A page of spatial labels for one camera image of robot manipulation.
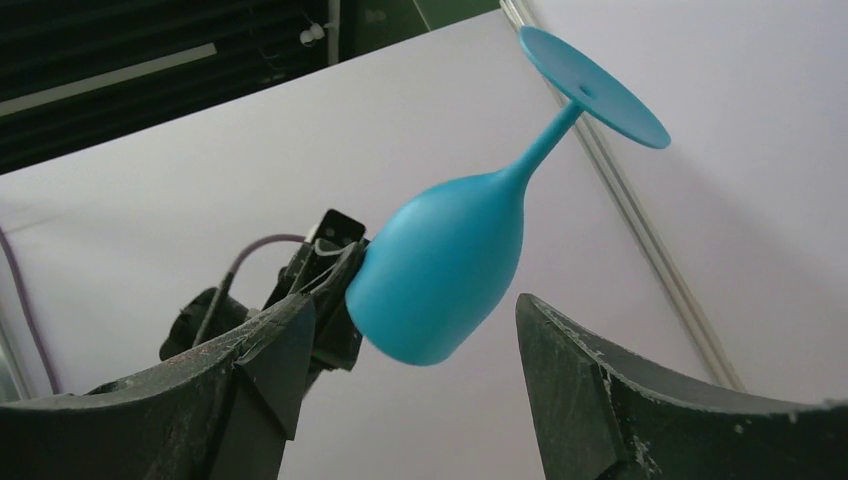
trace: white wall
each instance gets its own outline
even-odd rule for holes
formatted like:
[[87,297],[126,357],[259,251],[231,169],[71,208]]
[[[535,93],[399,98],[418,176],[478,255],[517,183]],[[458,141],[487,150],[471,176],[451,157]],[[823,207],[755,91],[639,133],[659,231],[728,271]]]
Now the white wall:
[[[179,308],[252,239],[305,232],[329,207],[373,233],[418,191],[504,165],[555,112],[494,12],[0,177],[0,221],[60,377],[84,392],[153,365]],[[250,258],[234,296],[261,304],[292,252]],[[521,291],[706,378],[568,137],[531,184],[524,256],[492,318],[434,368],[363,345],[353,373],[328,375],[309,394],[285,478],[542,478],[515,336]],[[0,305],[19,319],[14,304],[4,279]]]
[[848,397],[848,3],[529,3],[668,127],[608,138],[749,390]]

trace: blue object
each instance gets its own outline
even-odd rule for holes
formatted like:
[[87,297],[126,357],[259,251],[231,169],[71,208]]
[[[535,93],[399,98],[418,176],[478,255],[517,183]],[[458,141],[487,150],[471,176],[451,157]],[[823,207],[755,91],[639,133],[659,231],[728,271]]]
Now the blue object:
[[583,111],[643,145],[671,142],[639,99],[579,51],[531,27],[519,40],[572,101],[512,164],[436,185],[400,207],[347,289],[357,328],[401,362],[445,360],[500,302],[521,255],[530,177]]

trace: wine glass stem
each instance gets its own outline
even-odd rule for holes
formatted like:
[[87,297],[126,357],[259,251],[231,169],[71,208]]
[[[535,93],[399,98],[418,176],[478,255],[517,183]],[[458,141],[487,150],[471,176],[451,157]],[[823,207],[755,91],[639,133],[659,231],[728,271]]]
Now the wine glass stem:
[[530,176],[533,175],[533,172],[542,163],[542,160],[562,140],[562,137],[574,125],[574,122],[577,121],[581,113],[583,113],[582,108],[574,102],[568,102],[524,154],[513,162],[512,165],[509,165],[506,170],[510,174],[517,175],[526,185],[530,181]]

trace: white panel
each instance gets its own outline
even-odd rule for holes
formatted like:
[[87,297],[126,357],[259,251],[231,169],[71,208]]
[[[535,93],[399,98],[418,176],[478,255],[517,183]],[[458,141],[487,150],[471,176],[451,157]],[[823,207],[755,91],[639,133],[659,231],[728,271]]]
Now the white panel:
[[608,137],[746,387],[848,397],[848,3],[531,4],[669,128]]
[[[180,307],[254,238],[305,233],[330,207],[373,233],[418,191],[504,165],[555,112],[493,12],[0,177],[0,221],[62,381],[83,392],[153,365]],[[233,295],[261,304],[293,251],[248,259]],[[706,378],[574,138],[531,184],[521,262],[446,363],[407,367],[365,345],[353,373],[321,378],[285,478],[542,478],[513,318],[522,291]],[[14,302],[6,283],[0,294]]]

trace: wire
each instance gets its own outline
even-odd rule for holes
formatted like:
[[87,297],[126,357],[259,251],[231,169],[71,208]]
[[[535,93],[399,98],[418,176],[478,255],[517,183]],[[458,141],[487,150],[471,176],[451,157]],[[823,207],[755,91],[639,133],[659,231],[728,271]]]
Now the wire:
[[294,243],[304,243],[306,241],[306,237],[303,235],[294,235],[290,233],[278,233],[276,235],[268,235],[267,237],[262,237],[259,240],[254,241],[250,245],[244,247],[241,252],[236,256],[236,259],[233,260],[232,265],[230,265],[229,270],[224,275],[224,279],[221,280],[220,285],[215,290],[215,296],[212,297],[212,303],[209,304],[209,309],[206,310],[206,316],[203,317],[203,322],[200,324],[200,328],[197,330],[197,335],[194,337],[194,343],[192,343],[192,347],[196,347],[201,343],[205,342],[207,339],[206,331],[209,329],[209,325],[212,323],[212,318],[215,317],[215,313],[218,309],[223,305],[224,300],[227,298],[227,295],[230,292],[230,286],[233,284],[233,280],[236,277],[236,272],[238,272],[239,268],[241,268],[241,264],[244,263],[244,260],[250,256],[251,253],[255,252],[261,247],[268,245],[270,243],[277,242],[294,242]]
[[15,283],[15,290],[18,293],[18,301],[21,304],[21,310],[24,312],[24,320],[26,321],[29,333],[32,336],[32,341],[35,343],[35,349],[38,351],[38,356],[41,358],[41,363],[44,364],[44,371],[47,373],[47,380],[50,382],[50,390],[53,394],[61,392],[59,380],[56,377],[56,371],[53,369],[53,364],[50,357],[47,355],[47,349],[44,347],[44,341],[41,339],[41,334],[38,330],[38,323],[35,319],[35,314],[32,311],[32,303],[29,299],[29,291],[24,283],[23,275],[21,274],[21,266],[18,264],[18,259],[15,257],[15,252],[12,250],[12,244],[9,242],[3,228],[0,227],[0,246],[3,248],[3,253],[6,255],[6,261],[9,262],[9,269],[12,271],[12,280]]

